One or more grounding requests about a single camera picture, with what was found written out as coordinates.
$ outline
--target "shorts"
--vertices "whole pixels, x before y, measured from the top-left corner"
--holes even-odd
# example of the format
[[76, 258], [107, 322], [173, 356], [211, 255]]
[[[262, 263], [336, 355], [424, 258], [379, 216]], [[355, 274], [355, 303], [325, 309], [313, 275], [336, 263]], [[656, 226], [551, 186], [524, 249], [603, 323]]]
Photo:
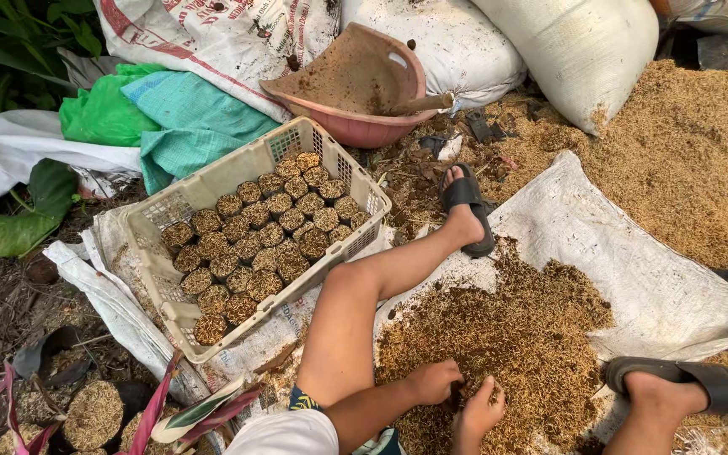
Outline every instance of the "shorts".
[[[291, 389], [291, 400], [288, 404], [288, 409], [314, 409], [319, 412], [324, 412], [324, 409], [316, 401], [308, 397], [307, 393], [300, 390], [296, 384]], [[398, 443], [397, 428], [386, 427], [379, 433], [379, 439], [377, 441], [372, 439], [368, 440], [364, 445], [356, 449], [353, 455], [406, 455], [406, 452], [404, 452]]]

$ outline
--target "wooden handle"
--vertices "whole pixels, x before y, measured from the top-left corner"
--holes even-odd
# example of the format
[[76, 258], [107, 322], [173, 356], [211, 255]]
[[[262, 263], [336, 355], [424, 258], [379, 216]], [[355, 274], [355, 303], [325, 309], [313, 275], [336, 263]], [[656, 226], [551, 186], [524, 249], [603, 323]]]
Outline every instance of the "wooden handle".
[[399, 116], [409, 113], [427, 111], [429, 109], [448, 109], [454, 105], [454, 96], [450, 93], [442, 95], [415, 98], [392, 106], [387, 112], [390, 116]]

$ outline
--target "hand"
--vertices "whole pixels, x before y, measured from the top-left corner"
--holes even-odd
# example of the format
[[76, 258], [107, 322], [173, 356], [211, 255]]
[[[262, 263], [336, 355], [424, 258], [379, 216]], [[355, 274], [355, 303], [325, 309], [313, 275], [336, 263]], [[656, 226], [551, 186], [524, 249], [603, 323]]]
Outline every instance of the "hand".
[[[493, 389], [499, 391], [495, 405], [490, 405]], [[476, 395], [468, 400], [461, 415], [455, 417], [455, 439], [468, 439], [480, 443], [484, 434], [495, 427], [505, 416], [505, 391], [492, 376], [484, 378]]]
[[439, 364], [425, 364], [410, 373], [404, 379], [406, 385], [415, 394], [417, 404], [440, 404], [451, 395], [451, 383], [455, 380], [464, 382], [460, 367], [453, 359]]

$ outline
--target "black slipper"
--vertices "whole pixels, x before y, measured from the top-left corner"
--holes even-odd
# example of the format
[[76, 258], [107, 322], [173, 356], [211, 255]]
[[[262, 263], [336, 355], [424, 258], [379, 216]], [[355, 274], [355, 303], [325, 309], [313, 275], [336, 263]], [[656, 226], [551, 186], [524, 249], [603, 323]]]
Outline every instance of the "black slipper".
[[728, 367], [702, 362], [674, 362], [645, 357], [617, 357], [606, 367], [606, 384], [627, 395], [623, 377], [629, 372], [646, 372], [676, 383], [698, 382], [709, 397], [708, 414], [728, 414]]
[[[443, 190], [442, 186], [446, 181], [446, 172], [454, 166], [459, 167], [463, 171], [463, 178], [454, 180]], [[496, 241], [493, 239], [490, 231], [488, 212], [482, 203], [482, 193], [479, 191], [479, 183], [476, 181], [476, 176], [473, 174], [471, 167], [466, 163], [453, 163], [446, 169], [446, 172], [443, 172], [438, 184], [442, 210], [448, 213], [453, 206], [469, 204], [471, 206], [471, 212], [476, 216], [476, 219], [482, 222], [482, 228], [484, 228], [484, 237], [482, 240], [463, 246], [461, 248], [462, 252], [468, 254], [470, 257], [484, 257], [489, 255], [493, 252], [493, 248], [496, 247]]]

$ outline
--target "person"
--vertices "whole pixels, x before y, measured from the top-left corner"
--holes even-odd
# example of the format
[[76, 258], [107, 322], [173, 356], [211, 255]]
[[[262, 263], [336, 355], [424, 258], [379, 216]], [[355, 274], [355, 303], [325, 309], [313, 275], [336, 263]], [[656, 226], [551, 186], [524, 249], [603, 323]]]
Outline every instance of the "person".
[[[411, 408], [440, 404], [450, 397], [453, 381], [463, 382], [453, 359], [421, 365], [408, 377], [380, 386], [375, 386], [373, 373], [373, 325], [379, 300], [412, 289], [458, 249], [473, 257], [493, 250], [470, 167], [452, 165], [439, 189], [448, 212], [439, 229], [330, 271], [308, 329], [291, 410], [251, 419], [224, 455], [398, 455], [402, 453], [398, 435], [388, 425]], [[669, 453], [681, 419], [706, 409], [703, 388], [674, 384], [646, 372], [623, 372], [623, 376], [632, 411], [606, 453]], [[452, 454], [478, 454], [485, 433], [504, 412], [505, 393], [496, 378], [488, 376], [454, 419]]]

